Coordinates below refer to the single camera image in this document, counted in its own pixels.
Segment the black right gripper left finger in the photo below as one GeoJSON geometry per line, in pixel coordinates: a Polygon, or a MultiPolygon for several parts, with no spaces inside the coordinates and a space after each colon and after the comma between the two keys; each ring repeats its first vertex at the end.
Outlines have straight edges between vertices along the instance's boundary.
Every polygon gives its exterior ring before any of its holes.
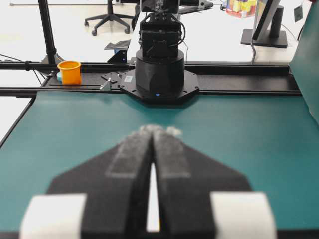
{"type": "Polygon", "coordinates": [[[123,239],[146,221],[152,134],[138,131],[32,197],[22,239],[123,239]]]}

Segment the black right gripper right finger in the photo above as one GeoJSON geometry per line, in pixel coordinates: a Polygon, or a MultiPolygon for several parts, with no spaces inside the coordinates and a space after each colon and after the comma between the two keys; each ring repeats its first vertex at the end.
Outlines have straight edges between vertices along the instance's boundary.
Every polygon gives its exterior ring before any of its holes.
{"type": "Polygon", "coordinates": [[[274,239],[268,198],[241,172],[153,131],[161,228],[170,239],[274,239]]]}

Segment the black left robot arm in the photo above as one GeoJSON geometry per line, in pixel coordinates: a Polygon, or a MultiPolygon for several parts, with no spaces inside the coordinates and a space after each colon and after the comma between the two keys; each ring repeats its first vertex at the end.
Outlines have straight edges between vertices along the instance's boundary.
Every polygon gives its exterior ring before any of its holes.
{"type": "Polygon", "coordinates": [[[142,0],[140,49],[135,68],[123,74],[120,89],[147,103],[177,104],[199,91],[198,77],[184,66],[179,45],[186,30],[175,17],[178,0],[142,0]]]}

